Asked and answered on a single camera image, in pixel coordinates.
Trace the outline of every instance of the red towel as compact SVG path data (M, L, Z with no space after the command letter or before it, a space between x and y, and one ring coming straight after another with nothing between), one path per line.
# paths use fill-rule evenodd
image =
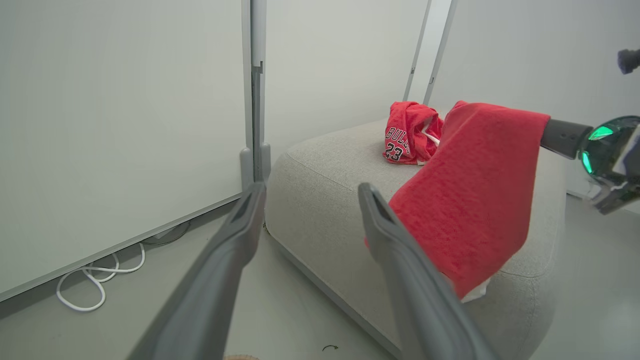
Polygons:
M438 149L442 119L429 106L413 101L391 105L385 151L390 163L424 165Z
M548 120L459 101L445 118L438 151L389 202L461 299L527 238Z

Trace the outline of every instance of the gray ottoman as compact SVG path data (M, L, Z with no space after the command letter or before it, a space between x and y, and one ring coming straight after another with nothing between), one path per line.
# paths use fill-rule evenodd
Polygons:
M420 169L383 159L385 124L307 140L278 158L268 183L266 225L285 255L399 358L387 289L364 245L356 194L367 181L389 200ZM487 294L465 304L503 359L528 359L551 324L565 196L563 160L541 149L527 241L492 277Z

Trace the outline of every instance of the power cord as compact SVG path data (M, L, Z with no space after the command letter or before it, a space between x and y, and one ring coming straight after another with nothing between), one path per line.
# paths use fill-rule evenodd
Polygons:
M98 307L102 306L104 304L104 301L107 299L107 295L104 292L104 287L101 284L102 282L107 282L107 281L113 279L113 277L116 274L127 274L129 272L134 272L137 269L141 268L142 265L144 265L144 263L145 263L145 247L141 243L139 243L138 245L140 245L140 253L142 255L142 259L140 260L140 264L138 264L138 266L136 266L134 268L121 269L120 268L120 261L118 260L118 256L115 253L113 253L113 254L111 254L111 256L113 256L113 259L115 260L115 263L116 263L116 266L114 268L94 267L93 266L93 262L91 262L89 264L89 266L82 266L81 268L77 268L77 269L75 269L75 270L73 270L71 272L66 273L65 275L62 275L62 277L60 278L60 281L58 281L58 287L56 288L56 295L58 296L58 299L60 299L60 301L64 305L70 307L71 309L76 310L76 311L80 311L80 312L84 312L84 313L88 312L88 311L96 310ZM80 306L77 306L77 305L73 305L73 304L71 304L71 302L69 302L67 299L65 299L62 296L62 293L60 292L60 288L62 287L62 283L65 281L65 279L69 275L73 274L74 272L81 271L81 270L87 276L87 278L89 278L89 280L91 280L91 282L94 283L98 287L98 290L100 290L100 296L101 296L100 301L98 302L98 304L96 304L94 306L80 307ZM105 277L104 279L96 279L93 276L93 271L94 270L103 271L103 272L110 272L111 275Z

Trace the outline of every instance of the white wall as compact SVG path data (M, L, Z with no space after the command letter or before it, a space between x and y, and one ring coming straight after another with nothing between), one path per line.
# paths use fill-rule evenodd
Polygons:
M427 0L270 1L265 141L275 161L402 101Z
M460 0L429 105L490 102L592 126L638 115L640 73L616 60L640 47L639 14L636 0ZM585 193L579 162L567 167L568 189Z
M0 300L241 191L239 1L3 1L0 49Z

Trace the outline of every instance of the floor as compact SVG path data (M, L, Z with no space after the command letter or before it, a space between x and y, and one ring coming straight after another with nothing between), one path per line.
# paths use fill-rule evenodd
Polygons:
M107 301L97 311L76 313L61 305L54 295L56 281L0 303L0 357L125 359L228 210L195 219L179 241L147 247L140 270L105 284ZM533 359L637 358L638 220L626 211L602 217L568 198L561 294L554 323ZM121 252L124 268L137 265L138 252L137 246ZM65 296L80 306L95 303L97 290L76 275L69 278ZM328 345L337 348L322 351ZM243 272L227 353L260 360L392 359L264 236Z

